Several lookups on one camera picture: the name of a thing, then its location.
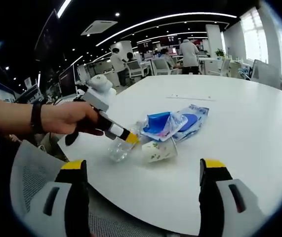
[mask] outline ceiling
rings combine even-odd
[[[18,93],[24,88],[24,79],[30,76],[35,78],[40,70],[39,63],[34,57],[36,41],[52,10],[58,11],[63,2],[64,0],[0,1],[0,68],[3,70],[0,71],[0,80]],[[158,7],[155,2],[148,0],[138,2],[104,0],[94,1],[93,4],[87,0],[72,0],[60,18],[62,47],[60,56],[53,63],[53,69],[56,72],[61,71],[82,55],[83,58],[78,61],[80,64],[94,60],[97,56],[109,52],[110,45],[120,41],[121,38],[130,40],[133,47],[136,46],[137,41],[146,39],[146,36],[152,38],[179,32],[204,32],[205,25],[210,24],[204,21],[212,21],[213,24],[214,21],[217,22],[220,30],[223,31],[228,24],[236,23],[238,17],[253,7],[255,2],[255,0],[242,2],[165,0]],[[120,13],[119,17],[115,16],[116,12]],[[109,36],[135,24],[184,12],[224,13],[237,18],[218,15],[170,17],[135,27],[96,46]],[[113,20],[118,23],[101,34],[81,36],[81,33],[95,20]],[[194,34],[194,36],[206,36],[206,34]]]

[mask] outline white table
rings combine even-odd
[[[127,213],[182,234],[200,229],[200,159],[226,164],[257,196],[267,216],[282,201],[282,91],[256,82],[202,75],[147,77],[116,96],[107,114],[129,126],[147,114],[190,104],[210,108],[200,132],[178,145],[179,156],[144,164],[140,149],[120,163],[107,157],[111,140],[81,133],[69,160],[86,159],[89,183]]]

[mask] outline white paper cup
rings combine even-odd
[[[142,156],[147,162],[173,158],[177,155],[177,148],[172,137],[164,142],[151,141],[142,146]]]

